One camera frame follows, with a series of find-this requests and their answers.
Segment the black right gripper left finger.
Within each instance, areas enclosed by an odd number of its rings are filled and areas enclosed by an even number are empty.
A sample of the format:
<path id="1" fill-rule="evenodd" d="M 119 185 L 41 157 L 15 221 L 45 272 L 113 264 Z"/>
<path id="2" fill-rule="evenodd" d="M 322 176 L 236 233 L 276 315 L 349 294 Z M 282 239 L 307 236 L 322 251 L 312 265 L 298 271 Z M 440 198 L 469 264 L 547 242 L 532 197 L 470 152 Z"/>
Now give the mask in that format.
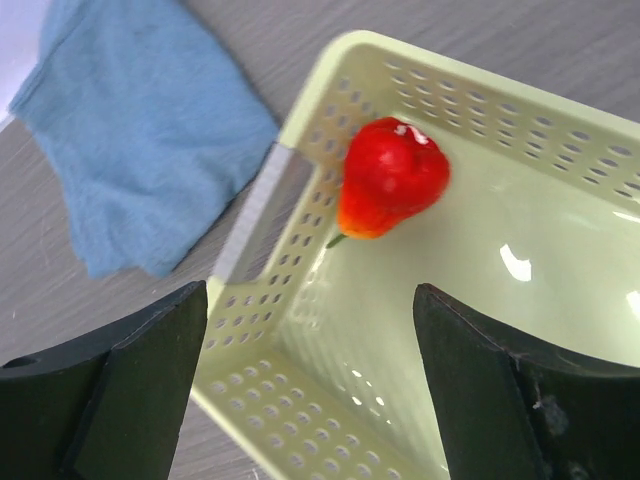
<path id="1" fill-rule="evenodd" d="M 2 365 L 2 478 L 168 478 L 206 325 L 196 281 Z"/>

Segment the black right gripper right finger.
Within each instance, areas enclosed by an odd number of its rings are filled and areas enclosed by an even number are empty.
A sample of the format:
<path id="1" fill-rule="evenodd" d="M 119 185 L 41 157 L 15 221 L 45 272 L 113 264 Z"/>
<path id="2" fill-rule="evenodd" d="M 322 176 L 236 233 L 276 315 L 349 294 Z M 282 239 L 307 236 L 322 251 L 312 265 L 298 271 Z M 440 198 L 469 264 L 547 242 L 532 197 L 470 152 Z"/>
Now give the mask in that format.
<path id="1" fill-rule="evenodd" d="M 482 314 L 430 284 L 413 319 L 454 479 L 635 479 L 639 371 Z"/>

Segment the pale green plastic basket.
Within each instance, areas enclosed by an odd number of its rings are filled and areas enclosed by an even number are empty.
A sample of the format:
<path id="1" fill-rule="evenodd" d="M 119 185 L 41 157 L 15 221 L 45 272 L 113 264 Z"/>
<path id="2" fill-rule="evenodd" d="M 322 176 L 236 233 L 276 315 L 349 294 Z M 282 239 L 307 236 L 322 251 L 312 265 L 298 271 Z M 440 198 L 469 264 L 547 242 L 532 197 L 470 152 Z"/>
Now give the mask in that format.
<path id="1" fill-rule="evenodd" d="M 351 138 L 393 116 L 453 179 L 342 241 Z M 331 42 L 207 283 L 192 400 L 275 479 L 445 479 L 413 326 L 431 283 L 544 340 L 639 362 L 639 126 L 370 31 Z"/>

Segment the red tomato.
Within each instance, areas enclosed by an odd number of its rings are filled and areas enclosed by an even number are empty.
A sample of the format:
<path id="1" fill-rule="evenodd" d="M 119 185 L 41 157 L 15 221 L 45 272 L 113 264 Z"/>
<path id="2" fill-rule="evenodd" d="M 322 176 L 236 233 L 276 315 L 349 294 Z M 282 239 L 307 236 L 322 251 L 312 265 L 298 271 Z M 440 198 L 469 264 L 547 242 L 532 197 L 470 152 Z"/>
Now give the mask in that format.
<path id="1" fill-rule="evenodd" d="M 434 205 L 451 180 L 451 165 L 433 139 L 395 117 L 365 125 L 343 166 L 337 225 L 326 247 L 346 238 L 379 238 Z"/>

